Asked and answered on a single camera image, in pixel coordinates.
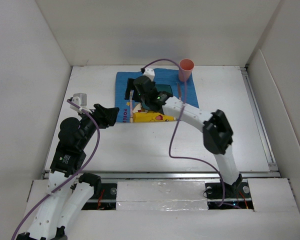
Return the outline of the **dark teal square plate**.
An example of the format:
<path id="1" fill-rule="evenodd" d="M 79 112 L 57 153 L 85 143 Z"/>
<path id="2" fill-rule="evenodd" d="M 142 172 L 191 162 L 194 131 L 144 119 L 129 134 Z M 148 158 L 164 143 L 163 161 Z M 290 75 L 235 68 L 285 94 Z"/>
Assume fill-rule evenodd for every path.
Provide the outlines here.
<path id="1" fill-rule="evenodd" d="M 167 92 L 169 94 L 173 94 L 172 87 L 168 84 L 156 84 L 155 87 L 158 92 Z"/>

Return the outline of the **blue Pikachu cloth placemat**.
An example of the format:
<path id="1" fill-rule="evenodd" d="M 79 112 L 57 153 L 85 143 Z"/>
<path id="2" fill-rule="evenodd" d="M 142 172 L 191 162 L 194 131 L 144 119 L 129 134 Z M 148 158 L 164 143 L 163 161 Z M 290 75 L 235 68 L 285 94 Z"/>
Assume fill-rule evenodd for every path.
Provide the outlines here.
<path id="1" fill-rule="evenodd" d="M 187 94 L 185 93 L 185 85 L 179 81 L 179 71 L 167 68 L 155 68 L 154 81 L 156 85 L 170 85 L 173 95 L 178 98 L 177 82 L 180 84 L 182 100 L 186 103 L 198 107 L 198 99 L 195 90 L 193 77 L 190 76 L 187 80 Z M 139 72 L 118 72 L 115 79 L 115 106 L 119 108 L 116 121 L 119 123 L 130 123 L 130 100 L 125 100 L 125 92 L 127 88 L 128 78 L 136 79 L 142 73 Z M 150 122 L 171 122 L 175 121 L 173 116 L 163 115 L 149 110 L 149 108 L 140 102 L 133 100 L 133 123 L 150 123 Z"/>

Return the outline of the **salmon pink plastic cup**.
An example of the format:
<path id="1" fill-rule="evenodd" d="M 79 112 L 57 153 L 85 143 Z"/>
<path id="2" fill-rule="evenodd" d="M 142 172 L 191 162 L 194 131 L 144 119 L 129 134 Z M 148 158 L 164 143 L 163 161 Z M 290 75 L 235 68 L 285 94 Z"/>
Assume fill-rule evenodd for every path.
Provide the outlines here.
<path id="1" fill-rule="evenodd" d="M 185 58 L 179 62 L 179 67 L 178 78 L 181 82 L 186 82 L 190 78 L 195 64 L 191 59 Z"/>

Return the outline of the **pink handled fork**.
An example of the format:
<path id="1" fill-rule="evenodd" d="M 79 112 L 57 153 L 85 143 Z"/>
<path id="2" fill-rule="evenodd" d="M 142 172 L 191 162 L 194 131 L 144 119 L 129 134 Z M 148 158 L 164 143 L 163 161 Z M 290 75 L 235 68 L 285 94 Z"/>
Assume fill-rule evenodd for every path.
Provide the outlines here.
<path id="1" fill-rule="evenodd" d="M 131 90 L 129 92 L 129 109 L 130 109 L 129 121 L 130 121 L 130 123 L 133 123 L 133 108 L 134 108 L 134 105 L 133 105 L 133 95 L 134 95 L 134 91 Z"/>

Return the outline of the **pink handled knife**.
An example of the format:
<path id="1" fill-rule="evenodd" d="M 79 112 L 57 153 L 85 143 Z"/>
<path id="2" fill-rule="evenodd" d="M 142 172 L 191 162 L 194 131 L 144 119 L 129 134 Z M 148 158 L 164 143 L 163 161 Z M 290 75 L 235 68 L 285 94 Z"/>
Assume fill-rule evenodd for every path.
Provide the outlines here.
<path id="1" fill-rule="evenodd" d="M 181 91 L 181 86 L 179 82 L 177 82 L 177 93 L 178 93 L 178 99 L 181 101 L 182 100 L 182 91 Z"/>

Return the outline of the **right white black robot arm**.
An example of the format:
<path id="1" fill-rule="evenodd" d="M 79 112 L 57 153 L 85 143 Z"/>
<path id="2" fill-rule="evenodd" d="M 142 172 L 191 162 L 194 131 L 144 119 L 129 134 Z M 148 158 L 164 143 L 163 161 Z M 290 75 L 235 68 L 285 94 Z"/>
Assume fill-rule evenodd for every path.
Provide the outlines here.
<path id="1" fill-rule="evenodd" d="M 201 110 L 183 103 L 166 91 L 158 91 L 155 82 L 145 75 L 127 80 L 125 99 L 133 91 L 132 99 L 146 105 L 151 111 L 181 120 L 203 134 L 203 145 L 212 153 L 223 183 L 221 191 L 227 197 L 239 192 L 242 175 L 237 169 L 233 156 L 233 130 L 225 113 L 218 109 L 215 112 Z"/>

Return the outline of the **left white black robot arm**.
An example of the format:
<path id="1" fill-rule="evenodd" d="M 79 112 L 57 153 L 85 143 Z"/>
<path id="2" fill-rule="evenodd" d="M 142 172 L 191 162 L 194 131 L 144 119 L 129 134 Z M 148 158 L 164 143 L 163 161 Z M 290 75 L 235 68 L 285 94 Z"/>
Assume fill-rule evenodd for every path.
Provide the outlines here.
<path id="1" fill-rule="evenodd" d="M 114 126 L 120 109 L 95 104 L 93 109 L 71 103 L 81 120 L 68 117 L 60 124 L 57 144 L 46 188 L 46 195 L 32 210 L 37 210 L 27 231 L 15 230 L 14 240 L 66 240 L 70 228 L 90 198 L 103 195 L 101 177 L 82 173 L 91 161 L 85 147 L 94 133 Z"/>

